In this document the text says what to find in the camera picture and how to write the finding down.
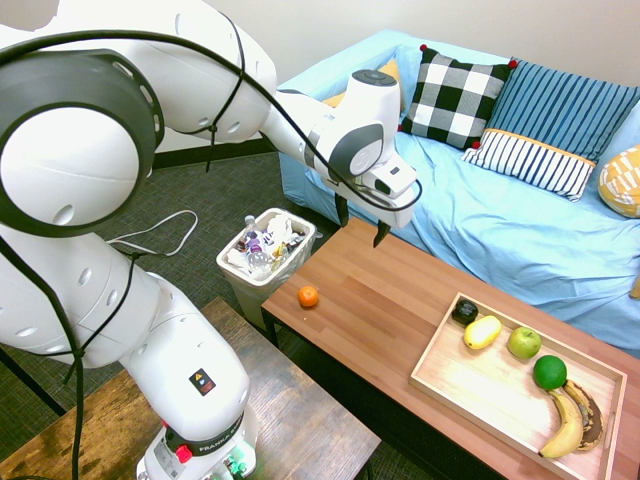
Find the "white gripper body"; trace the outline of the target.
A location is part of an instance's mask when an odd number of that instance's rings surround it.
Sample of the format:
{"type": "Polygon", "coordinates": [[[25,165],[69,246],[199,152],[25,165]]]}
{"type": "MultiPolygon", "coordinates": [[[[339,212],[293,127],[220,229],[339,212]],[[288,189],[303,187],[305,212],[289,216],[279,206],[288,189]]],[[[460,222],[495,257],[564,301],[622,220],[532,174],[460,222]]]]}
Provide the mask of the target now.
{"type": "Polygon", "coordinates": [[[365,173],[355,180],[337,182],[328,179],[327,187],[392,228],[403,228],[413,216],[418,197],[415,172],[365,173]]]}

